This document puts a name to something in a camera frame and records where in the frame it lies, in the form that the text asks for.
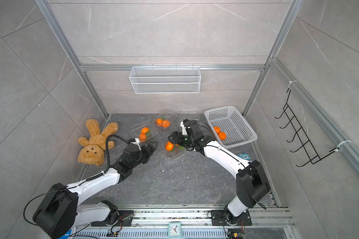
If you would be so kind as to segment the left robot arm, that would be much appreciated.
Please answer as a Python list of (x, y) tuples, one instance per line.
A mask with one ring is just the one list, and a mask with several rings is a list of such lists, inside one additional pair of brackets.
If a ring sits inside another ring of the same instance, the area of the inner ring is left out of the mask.
[(135, 167), (149, 161), (157, 146), (156, 141), (142, 146), (130, 144), (107, 172), (69, 185), (53, 185), (35, 211), (33, 221), (52, 239), (59, 239), (72, 228), (84, 224), (99, 222), (113, 226), (120, 223), (117, 206), (108, 200), (95, 204), (84, 204), (84, 201), (127, 179)]

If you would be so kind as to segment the orange six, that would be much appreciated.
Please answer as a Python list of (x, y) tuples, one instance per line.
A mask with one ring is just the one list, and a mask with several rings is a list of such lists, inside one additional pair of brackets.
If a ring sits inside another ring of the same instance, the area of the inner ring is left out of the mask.
[(147, 140), (146, 134), (140, 134), (139, 135), (139, 140), (140, 140), (140, 142), (145, 142)]

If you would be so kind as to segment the orange one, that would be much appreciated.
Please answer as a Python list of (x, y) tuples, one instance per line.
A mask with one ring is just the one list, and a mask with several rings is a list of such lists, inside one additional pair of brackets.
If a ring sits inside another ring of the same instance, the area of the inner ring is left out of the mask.
[(220, 127), (214, 126), (213, 128), (214, 128), (214, 130), (215, 130), (215, 132), (216, 132), (217, 134), (219, 134), (219, 133), (221, 132)]

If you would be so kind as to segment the clear plastic container front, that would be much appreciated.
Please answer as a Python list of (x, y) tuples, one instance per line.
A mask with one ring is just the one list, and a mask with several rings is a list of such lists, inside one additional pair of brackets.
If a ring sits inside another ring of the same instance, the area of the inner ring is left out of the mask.
[(189, 119), (189, 120), (199, 119), (202, 122), (206, 122), (206, 118), (204, 114), (198, 114), (194, 112), (180, 112), (179, 114), (177, 114), (176, 125), (180, 126), (180, 122), (182, 122), (185, 119)]

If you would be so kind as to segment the orange two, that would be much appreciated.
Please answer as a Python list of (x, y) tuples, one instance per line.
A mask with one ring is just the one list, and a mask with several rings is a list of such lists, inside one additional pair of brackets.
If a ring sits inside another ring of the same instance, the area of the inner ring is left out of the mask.
[(218, 137), (220, 140), (225, 140), (226, 139), (226, 133), (221, 131), (219, 134), (218, 134)]

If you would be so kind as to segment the blue owl toy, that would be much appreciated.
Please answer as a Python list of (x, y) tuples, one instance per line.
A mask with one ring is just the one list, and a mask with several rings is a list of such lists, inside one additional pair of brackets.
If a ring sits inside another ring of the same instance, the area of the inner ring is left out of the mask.
[(238, 155), (240, 158), (244, 159), (244, 160), (247, 160), (247, 161), (250, 161), (251, 160), (251, 157), (249, 154), (247, 153), (242, 153), (242, 154), (239, 154)]

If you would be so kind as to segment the orange seven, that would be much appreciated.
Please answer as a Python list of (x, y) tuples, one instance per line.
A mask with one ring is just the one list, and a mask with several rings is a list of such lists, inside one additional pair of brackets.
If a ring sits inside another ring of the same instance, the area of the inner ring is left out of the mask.
[(174, 144), (168, 141), (165, 145), (165, 149), (167, 151), (172, 151), (174, 149)]

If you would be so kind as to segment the clear plastic container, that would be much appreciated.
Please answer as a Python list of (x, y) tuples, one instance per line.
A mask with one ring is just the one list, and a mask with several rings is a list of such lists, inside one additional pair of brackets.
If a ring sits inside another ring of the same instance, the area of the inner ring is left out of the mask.
[(153, 127), (157, 130), (171, 131), (175, 129), (177, 114), (172, 110), (163, 110), (153, 119)]
[(132, 129), (130, 134), (132, 138), (139, 141), (139, 145), (145, 145), (158, 139), (158, 127), (154, 123), (139, 125)]
[(174, 144), (174, 149), (172, 151), (167, 151), (164, 145), (164, 155), (166, 159), (174, 159), (175, 157), (180, 156), (185, 152), (186, 152), (185, 147), (179, 146), (178, 144)]
[(180, 112), (179, 114), (177, 114), (176, 125), (180, 126), (180, 122), (182, 122), (185, 119), (189, 119), (189, 120), (199, 119), (202, 122), (206, 122), (206, 118), (204, 114), (198, 114), (194, 112)]

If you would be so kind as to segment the brown teddy bear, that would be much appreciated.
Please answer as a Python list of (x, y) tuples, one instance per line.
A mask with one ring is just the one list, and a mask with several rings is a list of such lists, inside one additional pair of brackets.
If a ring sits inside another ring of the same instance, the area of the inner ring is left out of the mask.
[(100, 129), (99, 122), (95, 119), (88, 119), (85, 122), (90, 137), (80, 137), (78, 143), (83, 146), (80, 151), (77, 161), (88, 165), (101, 166), (105, 161), (105, 150), (106, 146), (112, 149), (115, 146), (113, 141), (109, 141), (106, 144), (106, 139), (109, 135), (114, 134), (118, 131), (118, 124), (111, 122), (104, 130)]

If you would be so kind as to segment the orange three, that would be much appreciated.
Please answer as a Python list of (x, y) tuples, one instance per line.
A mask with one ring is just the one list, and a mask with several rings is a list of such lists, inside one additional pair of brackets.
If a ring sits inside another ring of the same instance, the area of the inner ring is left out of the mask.
[(163, 128), (167, 128), (167, 127), (169, 127), (170, 126), (170, 121), (169, 120), (164, 120), (163, 121), (163, 123), (161, 124), (161, 126), (163, 127)]

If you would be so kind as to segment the clear plastic container back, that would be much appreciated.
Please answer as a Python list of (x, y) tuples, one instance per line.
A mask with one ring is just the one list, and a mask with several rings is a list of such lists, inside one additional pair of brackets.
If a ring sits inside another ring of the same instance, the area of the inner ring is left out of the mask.
[(157, 130), (171, 131), (175, 129), (177, 114), (172, 110), (163, 110), (153, 119), (153, 127)]

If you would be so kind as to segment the white perforated plastic basket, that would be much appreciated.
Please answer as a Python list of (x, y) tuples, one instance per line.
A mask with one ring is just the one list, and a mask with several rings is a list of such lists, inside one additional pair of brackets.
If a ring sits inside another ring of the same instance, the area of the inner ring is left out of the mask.
[(221, 140), (214, 131), (217, 141), (226, 149), (249, 144), (256, 141), (258, 136), (240, 111), (234, 106), (223, 106), (204, 112), (211, 128), (219, 127), (226, 133), (226, 139)]

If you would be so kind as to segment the teal front alarm clock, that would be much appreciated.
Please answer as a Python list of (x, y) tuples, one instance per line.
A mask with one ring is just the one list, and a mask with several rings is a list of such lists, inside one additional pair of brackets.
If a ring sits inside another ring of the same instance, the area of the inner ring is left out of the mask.
[(181, 222), (170, 222), (168, 224), (168, 237), (169, 238), (181, 238)]

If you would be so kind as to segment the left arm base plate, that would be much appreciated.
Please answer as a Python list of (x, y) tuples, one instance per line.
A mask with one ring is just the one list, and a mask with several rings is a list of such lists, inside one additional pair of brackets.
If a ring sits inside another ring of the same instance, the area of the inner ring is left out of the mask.
[(133, 210), (111, 212), (110, 216), (108, 216), (105, 221), (92, 222), (91, 226), (93, 226), (93, 227), (126, 226), (126, 227), (128, 227), (128, 226), (131, 226), (133, 217), (134, 217)]

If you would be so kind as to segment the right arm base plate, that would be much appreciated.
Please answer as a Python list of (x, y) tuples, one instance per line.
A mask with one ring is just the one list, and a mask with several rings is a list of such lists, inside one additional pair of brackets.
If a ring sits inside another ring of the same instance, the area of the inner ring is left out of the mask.
[(228, 210), (211, 210), (208, 213), (213, 226), (251, 226), (252, 221), (248, 211), (243, 212), (239, 216), (232, 215)]

